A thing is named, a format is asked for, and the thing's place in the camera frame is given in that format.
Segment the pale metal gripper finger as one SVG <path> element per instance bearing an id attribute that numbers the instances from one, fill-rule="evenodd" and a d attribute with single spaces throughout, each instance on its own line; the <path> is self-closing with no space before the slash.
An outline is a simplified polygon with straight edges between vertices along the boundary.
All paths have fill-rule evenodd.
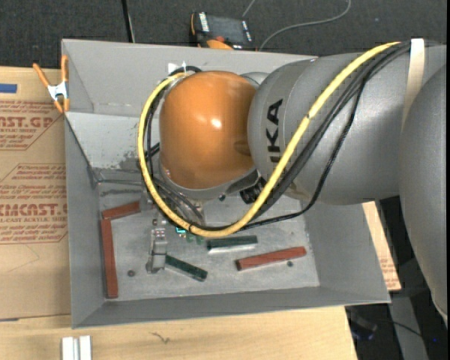
<path id="1" fill-rule="evenodd" d="M 150 244 L 148 249 L 148 260 L 146 263 L 146 271 L 149 274 L 155 274 L 158 272 L 158 268 L 155 265 L 155 231 L 150 232 Z"/>
<path id="2" fill-rule="evenodd" d="M 156 233 L 156 270 L 165 267 L 167 257 L 167 236 L 164 230 L 158 230 Z"/>

